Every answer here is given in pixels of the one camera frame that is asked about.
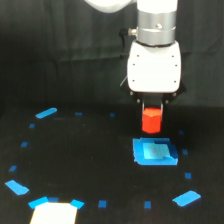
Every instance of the blue tape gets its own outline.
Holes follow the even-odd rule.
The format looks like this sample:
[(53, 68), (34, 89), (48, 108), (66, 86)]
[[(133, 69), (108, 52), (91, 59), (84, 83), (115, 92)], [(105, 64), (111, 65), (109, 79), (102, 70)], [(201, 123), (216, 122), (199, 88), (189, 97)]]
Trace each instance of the blue tape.
[(179, 135), (184, 135), (184, 131), (183, 130), (179, 130)]
[(14, 180), (11, 180), (11, 181), (5, 183), (5, 185), (7, 187), (9, 187), (17, 195), (23, 195), (23, 194), (26, 194), (29, 191), (28, 188), (18, 184)]
[(21, 147), (27, 147), (28, 142), (22, 142)]
[(49, 116), (49, 115), (55, 113), (56, 111), (57, 111), (56, 108), (50, 108), (50, 109), (48, 109), (48, 110), (45, 110), (45, 111), (43, 111), (43, 112), (37, 114), (36, 117), (39, 118), (39, 119), (41, 119), (41, 118), (44, 118), (44, 117), (46, 117), (46, 116)]
[(58, 202), (58, 198), (48, 198), (49, 202)]
[(187, 193), (174, 198), (173, 201), (176, 202), (179, 206), (183, 207), (199, 198), (201, 198), (201, 195), (197, 194), (194, 191), (188, 191)]
[(71, 205), (73, 205), (74, 207), (80, 209), (82, 208), (82, 206), (84, 205), (85, 203), (81, 202), (81, 201), (77, 201), (77, 200), (73, 200), (71, 202)]
[(98, 207), (99, 208), (106, 208), (107, 207), (107, 201), (100, 200), (99, 204), (98, 204)]
[(10, 171), (10, 172), (13, 172), (13, 171), (16, 170), (16, 168), (17, 168), (17, 166), (11, 166), (11, 168), (9, 169), (9, 171)]
[(49, 201), (48, 201), (48, 198), (47, 198), (47, 197), (43, 197), (43, 198), (39, 198), (39, 199), (37, 199), (37, 200), (35, 200), (35, 201), (31, 201), (31, 202), (29, 202), (28, 205), (30, 206), (30, 208), (34, 209), (34, 208), (36, 208), (38, 205), (42, 205), (42, 204), (44, 204), (44, 203), (46, 203), (46, 202), (49, 202)]
[(187, 149), (183, 149), (182, 152), (183, 152), (184, 155), (188, 155)]
[(191, 173), (185, 173), (185, 178), (186, 179), (191, 179)]
[(151, 209), (151, 202), (150, 201), (145, 201), (144, 208)]
[(153, 138), (141, 138), (133, 139), (133, 151), (134, 151), (134, 161), (140, 165), (177, 165), (178, 159), (172, 157), (163, 157), (163, 159), (145, 159), (143, 143), (154, 143), (154, 141), (169, 141), (169, 139), (153, 139)]
[(76, 112), (75, 115), (82, 116), (82, 112)]

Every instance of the black table surface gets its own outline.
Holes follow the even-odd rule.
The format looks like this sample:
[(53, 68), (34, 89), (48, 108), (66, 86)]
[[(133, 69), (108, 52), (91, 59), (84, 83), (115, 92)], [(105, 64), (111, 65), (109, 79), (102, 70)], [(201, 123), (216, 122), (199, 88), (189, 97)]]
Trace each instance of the black table surface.
[[(224, 109), (171, 106), (163, 131), (148, 135), (132, 107), (57, 108), (43, 119), (35, 114), (46, 107), (9, 107), (2, 114), (0, 223), (30, 223), (28, 203), (44, 196), (83, 201), (77, 224), (223, 223)], [(170, 138), (178, 165), (134, 162), (132, 139), (140, 137)], [(27, 147), (21, 147), (24, 141)], [(12, 165), (17, 169), (9, 172)], [(185, 179), (186, 172), (192, 179)], [(10, 180), (30, 191), (17, 196), (5, 185)], [(189, 190), (201, 199), (183, 208), (172, 202)], [(99, 200), (107, 201), (105, 209), (98, 208)], [(151, 201), (151, 209), (144, 208), (145, 201)]]

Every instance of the red block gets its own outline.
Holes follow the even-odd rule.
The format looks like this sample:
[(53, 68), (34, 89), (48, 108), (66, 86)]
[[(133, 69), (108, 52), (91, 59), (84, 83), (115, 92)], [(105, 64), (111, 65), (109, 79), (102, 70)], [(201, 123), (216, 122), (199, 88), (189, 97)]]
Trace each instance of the red block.
[(142, 119), (142, 131), (149, 134), (161, 131), (162, 110), (158, 108), (145, 108)]

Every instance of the black background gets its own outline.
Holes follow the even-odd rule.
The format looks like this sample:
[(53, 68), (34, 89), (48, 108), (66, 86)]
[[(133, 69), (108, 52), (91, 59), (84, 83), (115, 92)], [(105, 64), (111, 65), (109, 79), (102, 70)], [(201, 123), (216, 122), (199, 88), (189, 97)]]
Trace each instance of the black background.
[[(172, 102), (157, 135), (171, 139), (179, 161), (148, 167), (133, 162), (132, 139), (149, 135), (119, 89), (127, 60), (119, 58), (118, 33), (136, 27), (136, 4), (104, 14), (83, 0), (1, 0), (0, 222), (29, 223), (28, 202), (48, 196), (85, 202), (77, 224), (222, 224), (224, 110), (214, 107), (224, 106), (223, 5), (179, 1), (176, 39), (188, 91)], [(35, 118), (50, 106), (58, 112)], [(11, 179), (30, 192), (16, 196), (4, 185)], [(188, 190), (202, 199), (183, 209), (172, 203)], [(98, 209), (99, 200), (107, 209)], [(151, 210), (143, 207), (148, 200)]]
[[(176, 40), (188, 92), (174, 104), (224, 105), (223, 4), (179, 1)], [(127, 61), (119, 59), (118, 33), (136, 26), (136, 4), (105, 14), (83, 0), (0, 1), (2, 101), (131, 104), (119, 90)]]

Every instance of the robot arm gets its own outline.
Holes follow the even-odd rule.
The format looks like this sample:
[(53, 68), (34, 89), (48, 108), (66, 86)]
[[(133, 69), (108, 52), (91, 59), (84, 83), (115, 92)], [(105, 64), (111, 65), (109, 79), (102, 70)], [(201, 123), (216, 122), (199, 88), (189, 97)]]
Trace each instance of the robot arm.
[(129, 4), (137, 2), (137, 0), (84, 0), (84, 1), (90, 4), (93, 8), (105, 13), (117, 12)]
[[(106, 13), (117, 12), (129, 4), (137, 3), (138, 25), (136, 29), (129, 29), (128, 32), (128, 35), (135, 35), (136, 40), (132, 42), (130, 49), (126, 80), (131, 90), (130, 95), (142, 96), (137, 102), (142, 103), (143, 111), (145, 107), (150, 106), (160, 108), (163, 113), (163, 103), (169, 103), (173, 96), (176, 97), (182, 91), (179, 88), (181, 54), (179, 44), (175, 41), (178, 0), (85, 1)], [(143, 131), (160, 132), (160, 125), (154, 125), (157, 129), (152, 132), (147, 128)]]

